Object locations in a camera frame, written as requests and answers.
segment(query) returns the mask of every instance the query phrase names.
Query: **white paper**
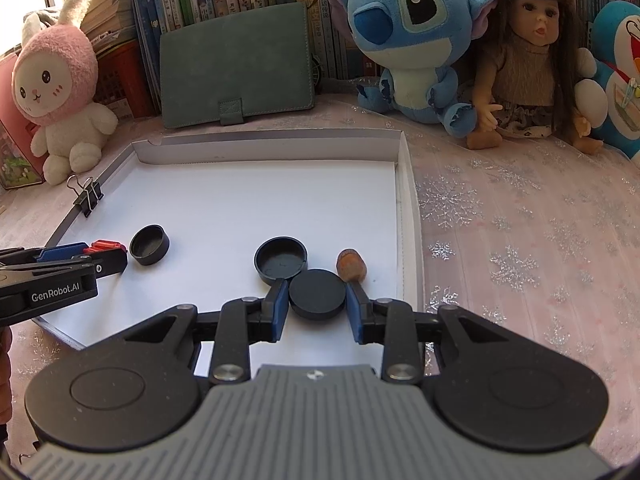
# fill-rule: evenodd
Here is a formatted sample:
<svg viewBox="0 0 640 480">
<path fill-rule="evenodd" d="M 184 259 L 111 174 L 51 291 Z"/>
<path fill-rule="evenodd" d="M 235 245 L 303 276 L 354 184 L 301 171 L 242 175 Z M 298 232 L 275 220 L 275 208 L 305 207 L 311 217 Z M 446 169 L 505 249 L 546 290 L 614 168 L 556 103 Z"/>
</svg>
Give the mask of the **white paper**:
<svg viewBox="0 0 640 480">
<path fill-rule="evenodd" d="M 140 266 L 129 255 L 121 275 L 98 280 L 96 298 L 44 319 L 88 346 L 179 303 L 219 310 L 243 296 L 264 297 L 254 269 L 256 249 L 276 236 L 297 238 L 309 268 L 335 272 L 341 250 L 367 264 L 372 298 L 396 294 L 396 184 L 392 162 L 285 161 L 149 166 L 135 156 L 103 186 L 94 213 L 79 215 L 60 244 L 97 239 L 127 247 L 148 224 L 170 238 L 159 263 Z M 203 345 L 196 373 L 206 375 L 212 344 Z M 343 312 L 308 322 L 291 309 L 276 344 L 251 346 L 252 372 L 262 364 L 380 368 L 382 346 L 354 343 Z"/>
</svg>

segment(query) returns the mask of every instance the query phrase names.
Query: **white tray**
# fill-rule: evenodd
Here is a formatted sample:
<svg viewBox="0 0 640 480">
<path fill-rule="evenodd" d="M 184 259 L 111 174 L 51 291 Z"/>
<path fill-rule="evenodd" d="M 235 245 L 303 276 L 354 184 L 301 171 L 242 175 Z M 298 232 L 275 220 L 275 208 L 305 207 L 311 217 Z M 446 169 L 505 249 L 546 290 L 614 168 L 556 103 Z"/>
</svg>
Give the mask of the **white tray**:
<svg viewBox="0 0 640 480">
<path fill-rule="evenodd" d="M 98 296 L 42 316 L 38 323 L 83 348 L 179 303 L 219 310 L 268 291 L 254 269 L 265 240 L 291 236 L 309 268 L 335 272 L 345 248 L 368 268 L 372 298 L 422 306 L 420 217 L 404 134 L 392 130 L 312 129 L 163 137 L 134 142 L 98 178 L 104 198 L 85 218 L 73 209 L 47 246 L 99 238 L 129 245 L 160 224 L 171 245 L 159 263 L 129 256 L 125 272 L 98 280 Z M 206 375 L 212 344 L 196 373 Z M 262 364 L 380 366 L 382 347 L 353 341 L 346 313 L 308 322 L 291 310 L 277 344 L 251 347 Z"/>
</svg>

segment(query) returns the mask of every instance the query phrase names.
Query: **plush toy ear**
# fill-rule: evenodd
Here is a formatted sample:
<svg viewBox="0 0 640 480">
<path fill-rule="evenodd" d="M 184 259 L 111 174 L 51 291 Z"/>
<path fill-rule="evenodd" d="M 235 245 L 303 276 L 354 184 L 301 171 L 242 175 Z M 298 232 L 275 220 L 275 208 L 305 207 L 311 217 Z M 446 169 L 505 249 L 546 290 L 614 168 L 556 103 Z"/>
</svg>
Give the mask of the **plush toy ear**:
<svg viewBox="0 0 640 480">
<path fill-rule="evenodd" d="M 40 29 L 40 17 L 34 12 L 24 20 L 24 25 L 22 26 L 22 48 L 29 43 L 31 38 L 40 32 Z"/>
<path fill-rule="evenodd" d="M 331 7 L 331 21 L 345 40 L 353 41 L 353 34 L 347 17 L 347 0 L 327 0 Z"/>
<path fill-rule="evenodd" d="M 65 0 L 62 9 L 60 9 L 58 24 L 73 25 L 80 28 L 80 24 L 89 11 L 90 5 L 91 0 Z"/>
<path fill-rule="evenodd" d="M 498 0 L 469 0 L 469 9 L 473 25 L 471 28 L 471 39 L 480 38 L 488 25 L 487 16 L 491 9 L 497 5 Z"/>
</svg>

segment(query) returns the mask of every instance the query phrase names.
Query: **red basket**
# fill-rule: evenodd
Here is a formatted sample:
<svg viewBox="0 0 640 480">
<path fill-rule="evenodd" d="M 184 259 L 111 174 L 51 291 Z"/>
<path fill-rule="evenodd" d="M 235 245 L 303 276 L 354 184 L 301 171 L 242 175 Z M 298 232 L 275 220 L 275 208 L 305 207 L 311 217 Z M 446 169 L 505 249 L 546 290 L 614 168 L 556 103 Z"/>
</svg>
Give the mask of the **red basket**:
<svg viewBox="0 0 640 480">
<path fill-rule="evenodd" d="M 119 119 L 157 115 L 137 41 L 124 43 L 98 59 L 94 100 L 109 107 Z"/>
</svg>

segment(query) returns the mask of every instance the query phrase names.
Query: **gray gripper housing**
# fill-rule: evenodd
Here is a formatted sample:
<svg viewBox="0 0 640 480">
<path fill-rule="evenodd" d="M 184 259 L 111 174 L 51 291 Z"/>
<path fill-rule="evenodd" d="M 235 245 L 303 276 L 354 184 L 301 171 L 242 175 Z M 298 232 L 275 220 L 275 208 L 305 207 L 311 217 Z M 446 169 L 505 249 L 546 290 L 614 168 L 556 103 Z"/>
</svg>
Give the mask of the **gray gripper housing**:
<svg viewBox="0 0 640 480">
<path fill-rule="evenodd" d="M 418 388 L 383 383 L 367 366 L 263 366 L 253 381 L 212 388 L 180 430 L 150 446 L 86 454 L 45 444 L 22 472 L 33 480 L 594 480 L 609 469 L 584 445 L 529 455 L 485 448 L 445 425 Z"/>
</svg>

